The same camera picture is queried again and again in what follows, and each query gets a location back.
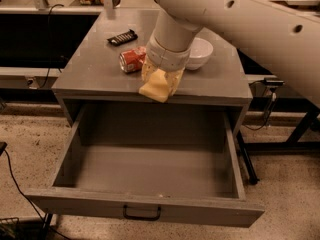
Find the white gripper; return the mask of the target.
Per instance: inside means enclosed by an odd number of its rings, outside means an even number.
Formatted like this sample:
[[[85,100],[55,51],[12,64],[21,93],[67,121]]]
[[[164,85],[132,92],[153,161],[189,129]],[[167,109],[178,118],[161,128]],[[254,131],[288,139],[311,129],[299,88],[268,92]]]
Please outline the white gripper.
[[[146,57],[141,70],[141,77],[144,83],[147,83],[151,75],[157,71],[157,68],[166,71],[165,79],[167,81],[169,95],[173,96],[178,89],[182,79],[187,61],[190,55],[190,48],[181,51],[170,51],[162,47],[154,35],[151,35],[146,45]]]

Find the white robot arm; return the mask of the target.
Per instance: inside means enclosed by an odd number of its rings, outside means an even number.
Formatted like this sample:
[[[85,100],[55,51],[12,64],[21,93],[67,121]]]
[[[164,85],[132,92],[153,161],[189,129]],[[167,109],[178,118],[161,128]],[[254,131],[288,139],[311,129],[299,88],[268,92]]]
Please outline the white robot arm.
[[[191,43],[207,28],[320,106],[320,21],[267,0],[155,0],[157,22],[142,79],[161,69],[169,88],[186,67]]]

